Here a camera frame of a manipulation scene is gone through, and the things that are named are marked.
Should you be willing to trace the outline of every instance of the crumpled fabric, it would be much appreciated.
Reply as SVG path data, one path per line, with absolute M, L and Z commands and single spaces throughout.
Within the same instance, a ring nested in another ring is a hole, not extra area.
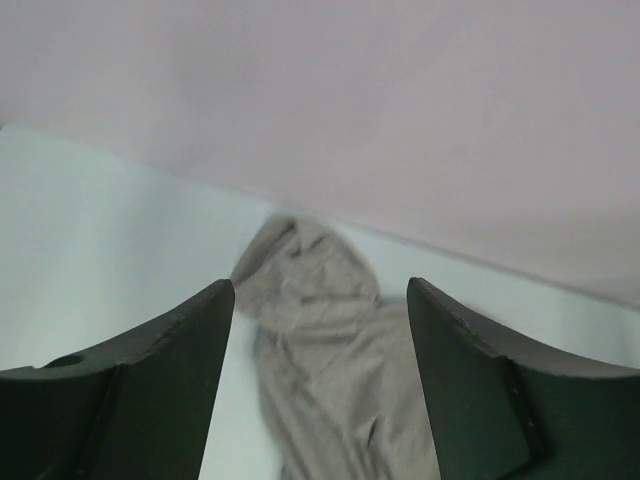
M 405 301 L 334 231 L 274 218 L 231 280 L 255 320 L 260 404 L 282 480 L 439 479 Z

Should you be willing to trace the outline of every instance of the white wall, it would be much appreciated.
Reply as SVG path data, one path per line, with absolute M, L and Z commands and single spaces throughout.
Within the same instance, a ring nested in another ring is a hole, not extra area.
M 0 119 L 640 305 L 640 3 L 5 0 Z

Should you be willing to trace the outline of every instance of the gray cloth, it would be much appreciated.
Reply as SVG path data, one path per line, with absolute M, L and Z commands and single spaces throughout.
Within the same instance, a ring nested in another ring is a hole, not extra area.
M 276 218 L 232 277 L 259 324 L 262 413 L 286 480 L 440 478 L 406 302 L 333 231 Z

